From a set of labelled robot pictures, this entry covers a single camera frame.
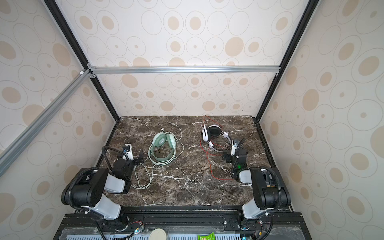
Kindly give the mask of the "mint green headphones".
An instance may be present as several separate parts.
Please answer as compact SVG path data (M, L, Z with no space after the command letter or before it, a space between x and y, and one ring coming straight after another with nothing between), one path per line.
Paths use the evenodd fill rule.
M171 152L166 157L157 157L155 155L155 149L161 148L165 144L168 144L169 148L171 149ZM176 158L176 148L177 143L174 134L171 132L165 132L164 129L162 129L161 132L157 133L154 136L152 143L149 147L148 157L155 166L165 166L170 164Z

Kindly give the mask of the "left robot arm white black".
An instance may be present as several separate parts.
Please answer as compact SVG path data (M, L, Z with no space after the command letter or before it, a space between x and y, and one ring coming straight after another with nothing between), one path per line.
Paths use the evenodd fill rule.
M132 186L134 168L144 162L144 155L140 152L135 158L131 144L125 144L121 151L104 146L102 155L108 167L80 169L64 188L61 202L77 211L94 213L104 220L116 220L121 216L122 207L104 192L127 194Z

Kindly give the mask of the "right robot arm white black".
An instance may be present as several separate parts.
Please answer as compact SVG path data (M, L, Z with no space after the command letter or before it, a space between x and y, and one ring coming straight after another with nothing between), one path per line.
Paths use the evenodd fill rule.
M243 147L245 138L233 140L223 151L223 160L232 164L232 178L252 185L253 198L242 206L246 219L260 219L291 204L291 196L277 168L248 167L248 151Z

